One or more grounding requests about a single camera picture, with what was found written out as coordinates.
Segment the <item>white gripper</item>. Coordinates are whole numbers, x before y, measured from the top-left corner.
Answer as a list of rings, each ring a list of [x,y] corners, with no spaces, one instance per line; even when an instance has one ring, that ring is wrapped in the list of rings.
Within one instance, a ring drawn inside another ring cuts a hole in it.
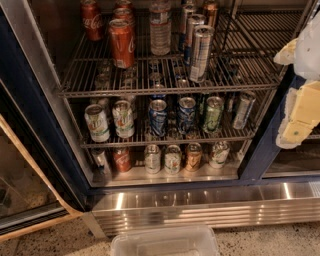
[[[273,61],[294,63],[295,73],[308,81],[299,89],[290,88],[276,145],[282,149],[299,146],[320,123],[320,20],[313,19],[297,38],[288,42]]]

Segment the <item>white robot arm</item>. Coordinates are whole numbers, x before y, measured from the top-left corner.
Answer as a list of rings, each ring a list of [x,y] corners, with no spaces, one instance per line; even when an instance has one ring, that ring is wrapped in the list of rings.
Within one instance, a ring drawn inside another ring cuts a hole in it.
[[[275,55],[274,62],[292,64],[294,73],[305,79],[299,89],[290,89],[286,96],[276,138],[278,147],[292,149],[320,123],[320,13]]]

